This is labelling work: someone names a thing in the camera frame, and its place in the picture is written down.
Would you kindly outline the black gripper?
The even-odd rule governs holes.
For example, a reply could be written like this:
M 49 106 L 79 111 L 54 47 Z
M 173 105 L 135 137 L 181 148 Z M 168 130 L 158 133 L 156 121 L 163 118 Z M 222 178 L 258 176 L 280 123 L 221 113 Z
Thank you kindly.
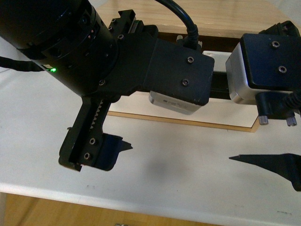
M 106 26 L 95 10 L 84 10 L 58 42 L 58 80 L 82 98 L 73 127 L 59 152 L 60 165 L 110 171 L 132 145 L 105 134 L 112 103 L 143 86 L 157 41 L 156 26 L 145 26 L 133 10 L 119 12 Z

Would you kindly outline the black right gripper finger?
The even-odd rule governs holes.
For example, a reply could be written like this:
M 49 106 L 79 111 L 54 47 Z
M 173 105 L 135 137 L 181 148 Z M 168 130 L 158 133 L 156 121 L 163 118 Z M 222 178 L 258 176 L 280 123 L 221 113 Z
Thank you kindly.
M 291 182 L 295 191 L 301 190 L 301 156 L 284 154 L 240 154 L 231 160 L 256 165 L 280 175 Z

